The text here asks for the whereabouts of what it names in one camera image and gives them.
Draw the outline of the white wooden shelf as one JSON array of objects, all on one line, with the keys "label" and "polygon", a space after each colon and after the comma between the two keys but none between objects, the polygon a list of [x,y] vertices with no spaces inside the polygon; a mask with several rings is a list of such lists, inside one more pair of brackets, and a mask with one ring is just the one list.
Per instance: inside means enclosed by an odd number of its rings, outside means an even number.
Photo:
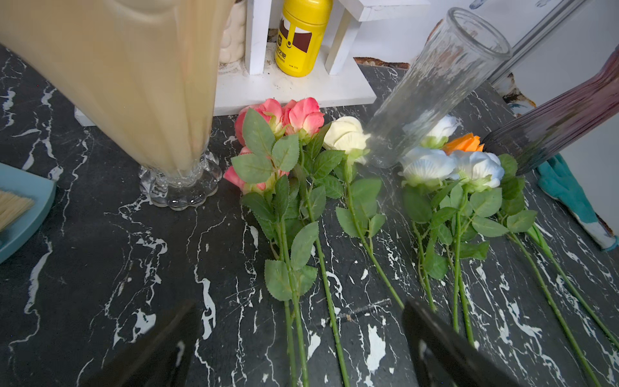
[{"label": "white wooden shelf", "polygon": [[274,98],[281,103],[313,97],[322,107],[374,103],[376,95],[351,55],[359,28],[369,22],[410,18],[426,11],[427,1],[341,1],[343,15],[331,46],[320,48],[312,72],[284,74],[268,41],[270,1],[246,1],[246,11],[231,15],[230,27],[245,27],[244,56],[219,68],[214,115],[238,114],[248,105]]}]

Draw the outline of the yellow bottle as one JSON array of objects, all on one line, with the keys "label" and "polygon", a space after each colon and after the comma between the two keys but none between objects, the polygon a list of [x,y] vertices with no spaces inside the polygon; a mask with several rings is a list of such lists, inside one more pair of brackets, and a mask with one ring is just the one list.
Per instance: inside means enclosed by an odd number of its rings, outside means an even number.
[{"label": "yellow bottle", "polygon": [[330,0],[286,0],[278,27],[275,60],[292,77],[310,74],[317,61],[333,2]]}]

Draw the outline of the purple glass vase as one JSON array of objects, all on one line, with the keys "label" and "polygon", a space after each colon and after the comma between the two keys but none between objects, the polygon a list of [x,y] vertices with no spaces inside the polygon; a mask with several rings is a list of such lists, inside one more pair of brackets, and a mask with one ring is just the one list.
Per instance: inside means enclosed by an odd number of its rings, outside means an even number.
[{"label": "purple glass vase", "polygon": [[586,82],[492,131],[485,151],[508,154],[527,174],[618,113],[618,50]]}]

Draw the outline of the yellow fluted vase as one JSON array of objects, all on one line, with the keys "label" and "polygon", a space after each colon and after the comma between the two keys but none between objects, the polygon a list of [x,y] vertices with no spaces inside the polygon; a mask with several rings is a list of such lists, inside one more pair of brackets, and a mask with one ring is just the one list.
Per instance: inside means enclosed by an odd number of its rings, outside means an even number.
[{"label": "yellow fluted vase", "polygon": [[230,1],[4,1],[1,42],[140,165],[159,207],[201,206]]}]

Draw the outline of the teal rubber glove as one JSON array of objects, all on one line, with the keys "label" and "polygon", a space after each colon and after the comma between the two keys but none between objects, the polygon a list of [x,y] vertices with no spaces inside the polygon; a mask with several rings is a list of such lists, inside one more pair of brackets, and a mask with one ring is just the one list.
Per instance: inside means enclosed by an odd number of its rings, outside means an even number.
[{"label": "teal rubber glove", "polygon": [[594,211],[585,191],[560,154],[540,164],[537,171],[541,190],[562,203],[602,251],[617,248],[617,236]]}]

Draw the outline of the white rose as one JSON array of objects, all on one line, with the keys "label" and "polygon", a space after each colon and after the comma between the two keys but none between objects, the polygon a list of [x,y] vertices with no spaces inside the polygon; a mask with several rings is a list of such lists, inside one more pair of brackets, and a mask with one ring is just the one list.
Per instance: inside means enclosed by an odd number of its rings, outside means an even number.
[{"label": "white rose", "polygon": [[418,225],[428,223],[432,219],[433,207],[430,205],[428,193],[438,190],[443,182],[451,177],[456,163],[439,149],[413,148],[401,160],[404,179],[403,203],[406,214],[412,221],[412,230],[418,247],[418,278],[425,290],[430,309],[437,310],[431,293],[430,282],[424,268],[427,257],[423,246],[425,236],[422,236]]},{"label": "white rose", "polygon": [[455,175],[462,184],[462,196],[456,201],[453,243],[454,292],[452,296],[452,326],[459,331],[459,319],[464,321],[464,330],[470,345],[475,344],[469,316],[469,301],[466,295],[461,269],[462,236],[469,225],[479,222],[500,235],[488,220],[501,206],[499,186],[505,175],[498,156],[493,153],[454,151],[451,158],[456,162]]},{"label": "white rose", "polygon": [[423,148],[440,149],[461,126],[461,120],[452,115],[446,115],[422,139]]}]

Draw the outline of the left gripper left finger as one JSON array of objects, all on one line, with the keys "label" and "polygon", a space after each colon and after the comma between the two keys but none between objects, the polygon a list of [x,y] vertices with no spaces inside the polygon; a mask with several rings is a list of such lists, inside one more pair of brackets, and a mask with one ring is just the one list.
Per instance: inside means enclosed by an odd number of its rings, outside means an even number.
[{"label": "left gripper left finger", "polygon": [[84,386],[184,386],[198,338],[196,302],[184,301]]}]

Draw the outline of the clear glass cylinder vase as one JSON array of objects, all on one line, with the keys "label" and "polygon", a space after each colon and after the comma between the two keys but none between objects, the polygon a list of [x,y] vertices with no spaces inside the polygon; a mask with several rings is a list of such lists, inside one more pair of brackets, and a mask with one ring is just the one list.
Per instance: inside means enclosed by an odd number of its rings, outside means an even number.
[{"label": "clear glass cylinder vase", "polygon": [[391,168],[512,56],[492,24],[453,7],[393,92],[365,125],[368,162]]}]

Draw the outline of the teal dustpan with brush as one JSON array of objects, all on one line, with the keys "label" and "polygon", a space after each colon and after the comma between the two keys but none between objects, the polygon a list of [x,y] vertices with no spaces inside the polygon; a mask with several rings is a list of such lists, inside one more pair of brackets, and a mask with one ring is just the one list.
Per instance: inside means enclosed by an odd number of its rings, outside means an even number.
[{"label": "teal dustpan with brush", "polygon": [[56,182],[1,164],[1,262],[40,228],[56,193]]}]

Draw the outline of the pink rose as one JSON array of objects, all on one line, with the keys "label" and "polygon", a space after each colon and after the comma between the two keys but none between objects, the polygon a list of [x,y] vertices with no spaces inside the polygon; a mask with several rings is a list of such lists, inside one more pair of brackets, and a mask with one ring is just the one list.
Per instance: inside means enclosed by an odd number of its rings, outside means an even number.
[{"label": "pink rose", "polygon": [[307,386],[309,375],[302,334],[300,298],[314,284],[317,275],[315,267],[308,263],[315,225],[302,226],[299,223],[298,191],[291,181],[291,172],[298,164],[301,144],[297,134],[285,133],[282,116],[283,108],[280,103],[269,100],[261,105],[244,109],[237,119],[235,129],[243,148],[249,148],[256,155],[268,156],[273,166],[285,174],[279,178],[269,198],[272,198],[279,218],[277,225],[280,246],[292,290],[290,309],[293,316],[293,343],[298,367],[298,380],[295,386]]},{"label": "pink rose", "polygon": [[242,204],[254,215],[269,242],[272,258],[265,261],[264,281],[269,294],[284,306],[290,385],[295,386],[298,380],[298,367],[293,343],[293,316],[290,309],[292,290],[280,246],[277,225],[279,218],[272,198],[269,198],[275,184],[284,175],[273,166],[268,156],[256,155],[245,147],[238,156],[231,159],[231,166],[225,172],[224,178],[241,190]]},{"label": "pink rose", "polygon": [[[339,151],[322,151],[322,145],[328,127],[324,124],[324,114],[314,98],[305,98],[301,101],[290,101],[283,108],[282,125],[287,135],[297,134],[301,144],[301,159],[295,176],[298,177],[301,187],[301,215],[311,223],[319,223],[327,204],[329,174],[338,162],[343,159]],[[314,243],[319,259],[323,288],[327,300],[330,316],[329,325],[333,333],[335,351],[344,386],[349,386],[349,377],[341,345],[338,319],[330,292],[330,284],[325,265],[325,255],[321,241]]]}]

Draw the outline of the cream rose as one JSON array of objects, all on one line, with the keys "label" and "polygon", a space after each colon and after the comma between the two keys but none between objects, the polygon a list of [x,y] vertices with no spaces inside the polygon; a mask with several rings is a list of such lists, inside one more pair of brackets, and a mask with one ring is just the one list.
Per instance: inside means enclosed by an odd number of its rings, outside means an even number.
[{"label": "cream rose", "polygon": [[345,191],[345,208],[336,209],[340,227],[351,238],[358,239],[372,261],[379,277],[385,283],[400,307],[405,305],[382,269],[373,246],[373,237],[385,225],[386,217],[378,211],[378,196],[382,180],[378,177],[356,177],[356,166],[365,163],[369,153],[369,134],[364,133],[359,119],[344,116],[331,122],[323,139],[323,147],[342,151],[341,181]]}]

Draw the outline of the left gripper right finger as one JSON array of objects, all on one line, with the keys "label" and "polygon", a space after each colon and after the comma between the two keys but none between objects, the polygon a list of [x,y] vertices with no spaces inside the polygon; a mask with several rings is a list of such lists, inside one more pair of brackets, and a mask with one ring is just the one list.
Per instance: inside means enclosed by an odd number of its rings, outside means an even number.
[{"label": "left gripper right finger", "polygon": [[518,385],[421,301],[406,302],[402,322],[418,385]]}]

